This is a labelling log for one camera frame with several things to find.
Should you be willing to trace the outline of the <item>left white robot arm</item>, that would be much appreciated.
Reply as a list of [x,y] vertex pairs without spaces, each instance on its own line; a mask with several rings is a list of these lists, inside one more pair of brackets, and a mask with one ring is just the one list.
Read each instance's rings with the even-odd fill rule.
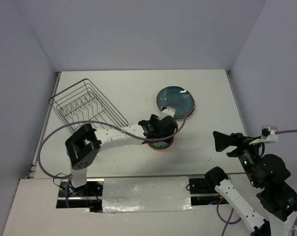
[[159,118],[157,115],[122,127],[121,130],[96,129],[90,123],[82,125],[65,142],[71,162],[70,191],[76,196],[86,193],[87,167],[93,163],[99,152],[128,145],[156,143],[158,139],[168,137],[177,130],[178,124],[172,116]]

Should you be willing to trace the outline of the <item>blue white floral plate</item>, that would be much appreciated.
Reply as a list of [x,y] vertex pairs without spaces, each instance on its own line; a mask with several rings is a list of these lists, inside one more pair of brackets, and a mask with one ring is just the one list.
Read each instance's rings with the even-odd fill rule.
[[194,110],[195,110],[195,106],[188,109],[187,113],[184,115],[184,112],[182,109],[180,109],[180,110],[177,109],[175,112],[174,119],[180,120],[180,119],[184,119],[184,117],[188,118],[189,116],[191,116],[193,114]]

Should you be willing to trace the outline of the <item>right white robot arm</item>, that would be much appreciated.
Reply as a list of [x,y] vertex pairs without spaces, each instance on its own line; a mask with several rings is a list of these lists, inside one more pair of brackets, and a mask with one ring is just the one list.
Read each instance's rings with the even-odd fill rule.
[[280,134],[271,127],[263,128],[261,136],[256,138],[242,133],[213,132],[217,152],[235,147],[227,156],[237,158],[251,186],[261,189],[256,196],[268,216],[261,216],[244,199],[220,167],[205,173],[205,188],[219,193],[231,205],[251,236],[294,236],[297,232],[297,193],[286,183],[291,173],[279,156],[259,154],[259,147],[277,142]]

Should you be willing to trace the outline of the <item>dark green plate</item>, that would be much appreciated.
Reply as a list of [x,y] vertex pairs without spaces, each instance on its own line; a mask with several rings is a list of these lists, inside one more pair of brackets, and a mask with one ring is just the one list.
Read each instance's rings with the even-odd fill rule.
[[180,110],[182,107],[173,104],[180,103],[185,108],[186,112],[184,113],[187,113],[188,109],[195,106],[195,101],[190,92],[178,86],[169,86],[163,88],[157,95],[156,103],[160,111],[162,110],[163,106],[169,105],[170,103],[172,103],[170,107]]

